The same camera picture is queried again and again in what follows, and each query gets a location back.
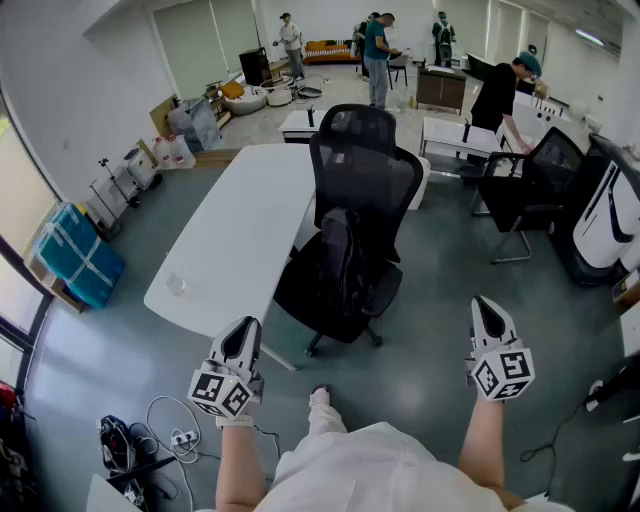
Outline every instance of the orange sofa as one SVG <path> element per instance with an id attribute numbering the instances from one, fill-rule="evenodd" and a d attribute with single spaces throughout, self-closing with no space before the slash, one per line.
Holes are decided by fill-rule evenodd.
<path id="1" fill-rule="evenodd" d="M 351 57 L 351 41 L 309 41 L 304 47 L 304 63 L 360 62 L 360 56 Z"/>

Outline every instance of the white machine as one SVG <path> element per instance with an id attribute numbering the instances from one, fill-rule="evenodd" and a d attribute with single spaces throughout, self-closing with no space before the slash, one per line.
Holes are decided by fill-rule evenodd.
<path id="1" fill-rule="evenodd" d="M 518 338 L 511 316 L 480 295 L 471 301 L 473 328 L 467 384 L 476 384 L 487 400 L 520 396 L 535 379 L 531 350 Z"/>
<path id="2" fill-rule="evenodd" d="M 553 234 L 571 276 L 586 285 L 617 281 L 640 265 L 640 174 L 632 157 L 592 134 L 568 186 Z"/>
<path id="3" fill-rule="evenodd" d="M 236 418 L 250 400 L 262 400 L 264 380 L 255 370 L 260 332 L 260 322 L 247 316 L 213 340 L 209 356 L 193 372 L 187 395 L 204 413 Z"/>

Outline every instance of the hand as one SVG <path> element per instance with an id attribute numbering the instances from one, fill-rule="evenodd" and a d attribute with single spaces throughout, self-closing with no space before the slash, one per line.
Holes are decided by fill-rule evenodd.
<path id="1" fill-rule="evenodd" d="M 533 150 L 533 146 L 527 144 L 525 141 L 523 141 L 522 139 L 520 139 L 518 141 L 518 146 L 520 146 L 520 149 L 522 150 L 522 153 L 524 155 L 528 155 L 529 153 L 531 153 L 531 151 Z"/>

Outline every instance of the cardboard box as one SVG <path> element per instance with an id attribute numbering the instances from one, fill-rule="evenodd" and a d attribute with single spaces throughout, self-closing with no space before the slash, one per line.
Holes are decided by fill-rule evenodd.
<path id="1" fill-rule="evenodd" d="M 613 301 L 624 306 L 640 302 L 640 269 L 635 269 L 613 287 Z"/>

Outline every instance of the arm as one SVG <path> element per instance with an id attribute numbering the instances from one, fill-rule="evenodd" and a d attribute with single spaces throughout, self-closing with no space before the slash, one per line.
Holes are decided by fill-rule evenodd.
<path id="1" fill-rule="evenodd" d="M 502 404 L 485 400 L 478 391 L 459 467 L 477 485 L 494 491 L 505 508 L 511 510 L 524 500 L 504 489 L 502 418 Z"/>
<path id="2" fill-rule="evenodd" d="M 384 44 L 384 37 L 383 36 L 376 36 L 376 46 L 378 48 L 380 48 L 383 52 L 387 52 L 387 53 L 390 53 L 392 55 L 397 55 L 398 53 L 400 53 L 395 48 L 389 48 L 386 44 Z"/>
<path id="3" fill-rule="evenodd" d="M 253 429 L 224 427 L 216 509 L 219 512 L 252 512 L 266 494 Z"/>
<path id="4" fill-rule="evenodd" d="M 520 132 L 518 132 L 518 128 L 516 127 L 516 123 L 513 120 L 513 117 L 511 117 L 509 114 L 502 114 L 502 118 L 504 119 L 504 122 L 507 125 L 507 128 L 509 128 L 509 131 L 513 133 L 513 136 L 518 141 L 518 146 L 520 146 L 520 149 L 522 150 L 522 152 L 525 155 L 528 155 L 531 152 L 532 148 L 531 146 L 529 146 L 529 144 L 527 144 L 525 141 L 522 140 L 522 137 L 520 136 Z"/>

